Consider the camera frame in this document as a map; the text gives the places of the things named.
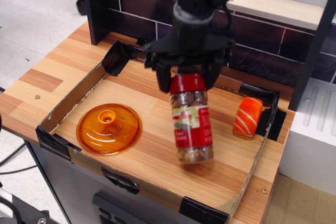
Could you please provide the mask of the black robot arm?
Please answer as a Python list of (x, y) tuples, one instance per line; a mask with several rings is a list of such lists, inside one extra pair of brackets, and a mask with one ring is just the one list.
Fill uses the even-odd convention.
[(228, 1), (174, 0), (170, 33), (143, 46), (144, 65), (156, 71), (161, 91), (170, 91), (172, 66), (201, 65), (206, 89), (214, 86), (236, 43), (226, 35), (232, 24)]

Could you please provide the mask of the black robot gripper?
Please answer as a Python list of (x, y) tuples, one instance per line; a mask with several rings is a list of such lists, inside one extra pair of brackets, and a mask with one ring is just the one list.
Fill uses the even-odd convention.
[(171, 66), (202, 64), (206, 89), (211, 89), (217, 81), (222, 67), (231, 57), (235, 41), (228, 37), (231, 26), (213, 26), (209, 21), (187, 23), (173, 18), (171, 32), (156, 41), (143, 46), (146, 53), (146, 68), (156, 68), (156, 76), (161, 91), (169, 93)]

